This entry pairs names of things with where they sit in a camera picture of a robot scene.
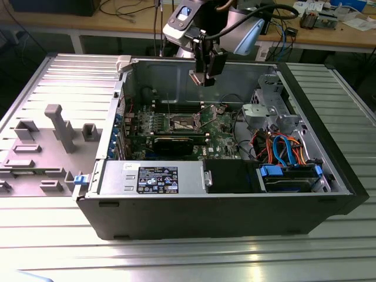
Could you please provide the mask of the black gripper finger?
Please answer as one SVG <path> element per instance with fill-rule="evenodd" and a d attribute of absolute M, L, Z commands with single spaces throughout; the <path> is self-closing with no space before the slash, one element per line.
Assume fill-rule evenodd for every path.
<path fill-rule="evenodd" d="M 204 38 L 196 39 L 193 44 L 195 67 L 194 74 L 198 80 L 210 80 L 211 44 Z"/>
<path fill-rule="evenodd" d="M 215 76 L 222 73 L 226 60 L 227 52 L 222 48 L 212 49 L 204 56 L 204 87 L 215 84 Z"/>

